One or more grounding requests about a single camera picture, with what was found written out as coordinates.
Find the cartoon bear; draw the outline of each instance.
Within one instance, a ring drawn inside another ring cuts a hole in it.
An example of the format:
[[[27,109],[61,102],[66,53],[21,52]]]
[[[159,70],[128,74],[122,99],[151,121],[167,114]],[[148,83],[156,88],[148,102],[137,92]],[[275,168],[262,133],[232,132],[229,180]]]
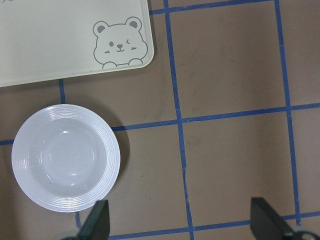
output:
[[[142,22],[135,16],[129,17],[125,23],[113,25],[98,21],[93,26],[95,60],[102,64],[103,69],[142,64],[148,46],[140,33],[141,28]]]

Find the white tray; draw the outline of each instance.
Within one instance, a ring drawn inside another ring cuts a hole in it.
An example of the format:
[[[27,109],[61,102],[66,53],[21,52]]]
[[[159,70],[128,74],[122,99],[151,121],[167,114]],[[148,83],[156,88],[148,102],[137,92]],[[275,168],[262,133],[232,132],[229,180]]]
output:
[[[0,87],[142,68],[147,0],[0,0]]]

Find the bear face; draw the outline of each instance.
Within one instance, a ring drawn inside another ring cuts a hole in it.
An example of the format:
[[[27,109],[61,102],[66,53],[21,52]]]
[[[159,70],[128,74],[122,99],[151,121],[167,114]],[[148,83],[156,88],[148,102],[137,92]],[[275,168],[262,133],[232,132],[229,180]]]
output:
[[[102,68],[119,65],[141,64],[147,55],[148,46],[140,30],[142,22],[137,17],[129,17],[125,23],[108,25],[99,21],[93,26],[96,46],[93,51],[95,60]]]

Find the bear ear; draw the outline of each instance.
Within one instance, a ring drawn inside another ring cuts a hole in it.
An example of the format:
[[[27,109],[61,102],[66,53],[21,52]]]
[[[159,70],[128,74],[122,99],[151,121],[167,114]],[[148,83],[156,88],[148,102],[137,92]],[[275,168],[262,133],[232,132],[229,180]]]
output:
[[[108,27],[109,27],[109,25],[105,21],[98,21],[93,26],[93,33],[94,33],[94,35],[96,35],[98,37]]]
[[[139,18],[135,17],[135,16],[129,17],[125,21],[125,25],[131,26],[132,28],[135,28],[138,31],[140,31],[140,29],[142,28],[141,20]]]

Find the round plate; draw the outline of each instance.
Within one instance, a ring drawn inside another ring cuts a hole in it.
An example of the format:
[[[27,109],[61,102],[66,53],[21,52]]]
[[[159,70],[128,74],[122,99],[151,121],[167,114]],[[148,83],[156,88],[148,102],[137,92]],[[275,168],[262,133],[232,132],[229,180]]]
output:
[[[93,111],[54,105],[22,125],[13,143],[12,167],[35,203],[57,212],[81,211],[113,187],[120,168],[119,145]]]

